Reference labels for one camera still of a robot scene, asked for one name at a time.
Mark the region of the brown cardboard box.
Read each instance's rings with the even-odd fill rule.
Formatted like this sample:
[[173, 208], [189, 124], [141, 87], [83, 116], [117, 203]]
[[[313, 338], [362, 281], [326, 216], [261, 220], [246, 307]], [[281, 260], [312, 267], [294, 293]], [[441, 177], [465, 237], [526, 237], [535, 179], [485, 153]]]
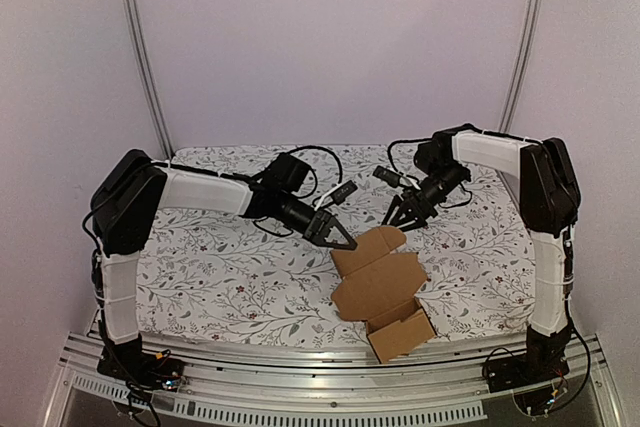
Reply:
[[384, 225], [358, 236], [356, 249], [331, 252], [340, 276], [331, 300], [342, 320], [365, 325], [366, 338], [381, 364], [436, 337], [416, 297], [428, 275], [417, 253], [401, 249], [406, 241], [400, 229]]

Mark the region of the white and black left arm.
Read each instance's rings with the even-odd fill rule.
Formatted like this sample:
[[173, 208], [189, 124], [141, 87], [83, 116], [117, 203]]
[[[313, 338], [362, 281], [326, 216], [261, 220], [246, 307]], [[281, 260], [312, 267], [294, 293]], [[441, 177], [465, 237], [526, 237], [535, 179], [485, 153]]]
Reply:
[[309, 203], [299, 190], [312, 168], [285, 151], [254, 174], [218, 173], [128, 151], [98, 187], [82, 221], [94, 244], [91, 279], [103, 351], [97, 370], [137, 388], [174, 390], [184, 372], [169, 350], [147, 353], [138, 327], [138, 263], [159, 216], [170, 211], [274, 220], [319, 248], [353, 251], [356, 240], [330, 212], [354, 189], [337, 186]]

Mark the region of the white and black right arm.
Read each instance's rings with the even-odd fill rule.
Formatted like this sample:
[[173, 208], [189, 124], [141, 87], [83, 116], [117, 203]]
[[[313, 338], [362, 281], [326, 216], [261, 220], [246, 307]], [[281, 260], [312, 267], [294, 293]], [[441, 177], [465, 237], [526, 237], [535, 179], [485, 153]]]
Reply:
[[404, 232], [426, 226], [447, 196], [470, 180], [469, 165], [514, 177], [519, 213], [533, 244], [535, 296], [526, 351], [489, 355], [483, 377], [490, 392], [550, 381], [569, 372], [565, 348], [576, 335], [570, 314], [574, 282], [574, 232], [581, 194], [563, 140], [536, 140], [482, 130], [466, 123], [416, 140], [414, 166], [422, 180], [396, 167], [378, 167], [376, 178], [398, 189], [383, 219]]

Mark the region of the floral patterned table mat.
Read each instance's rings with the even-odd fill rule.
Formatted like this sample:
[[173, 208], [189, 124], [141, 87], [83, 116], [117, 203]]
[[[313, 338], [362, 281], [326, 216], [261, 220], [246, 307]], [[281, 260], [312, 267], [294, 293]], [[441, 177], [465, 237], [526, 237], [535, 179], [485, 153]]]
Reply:
[[[407, 236], [428, 281], [417, 293], [440, 341], [523, 331], [534, 305], [534, 254], [502, 180], [472, 166], [428, 226]], [[339, 317], [330, 253], [279, 223], [167, 209], [137, 267], [136, 314], [149, 334], [306, 349], [367, 347]]]

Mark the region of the aluminium front rail base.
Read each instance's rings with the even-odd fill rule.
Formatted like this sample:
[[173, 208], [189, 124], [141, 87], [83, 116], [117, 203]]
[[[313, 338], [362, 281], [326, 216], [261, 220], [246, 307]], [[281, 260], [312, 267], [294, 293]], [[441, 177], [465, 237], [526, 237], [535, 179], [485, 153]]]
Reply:
[[429, 343], [386, 365], [364, 348], [301, 350], [174, 341], [185, 384], [128, 413], [122, 381], [97, 371], [95, 333], [70, 334], [45, 404], [46, 426], [623, 426], [596, 337], [567, 347], [558, 403], [528, 415], [515, 391], [491, 392], [486, 358], [524, 349], [521, 335]]

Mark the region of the right aluminium frame post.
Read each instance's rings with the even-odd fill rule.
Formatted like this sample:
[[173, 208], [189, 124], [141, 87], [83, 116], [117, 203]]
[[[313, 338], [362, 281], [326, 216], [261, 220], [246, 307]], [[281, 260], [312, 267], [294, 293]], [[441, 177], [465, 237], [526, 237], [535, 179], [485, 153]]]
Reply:
[[542, 0], [527, 0], [526, 2], [524, 23], [521, 31], [517, 55], [515, 57], [514, 67], [507, 89], [503, 111], [498, 124], [498, 132], [501, 134], [509, 134], [513, 125], [519, 98], [527, 73], [529, 59], [534, 45], [541, 4]]

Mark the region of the aluminium frame post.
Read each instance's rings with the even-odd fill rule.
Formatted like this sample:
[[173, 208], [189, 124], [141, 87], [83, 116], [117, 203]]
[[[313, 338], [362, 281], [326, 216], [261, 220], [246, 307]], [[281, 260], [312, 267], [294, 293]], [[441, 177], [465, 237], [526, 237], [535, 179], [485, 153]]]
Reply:
[[165, 158], [171, 158], [175, 153], [175, 149], [171, 140], [168, 124], [161, 105], [160, 95], [153, 75], [152, 65], [144, 38], [138, 0], [122, 0], [122, 3], [143, 94], [146, 99], [155, 134], [163, 156]]
[[515, 57], [514, 67], [507, 89], [503, 111], [498, 124], [498, 132], [501, 134], [509, 134], [513, 125], [519, 98], [527, 73], [529, 59], [534, 45], [541, 4], [542, 0], [527, 0], [526, 2], [524, 23], [521, 31], [517, 55]]

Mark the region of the left aluminium frame post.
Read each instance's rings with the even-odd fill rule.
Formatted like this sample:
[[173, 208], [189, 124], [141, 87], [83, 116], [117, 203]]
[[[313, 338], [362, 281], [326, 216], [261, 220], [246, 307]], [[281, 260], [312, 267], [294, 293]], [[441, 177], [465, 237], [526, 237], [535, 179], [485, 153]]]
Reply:
[[161, 105], [160, 95], [153, 75], [152, 65], [144, 38], [138, 0], [122, 0], [122, 3], [143, 94], [146, 99], [155, 134], [163, 156], [165, 158], [171, 158], [175, 153], [175, 149], [171, 140], [168, 124]]

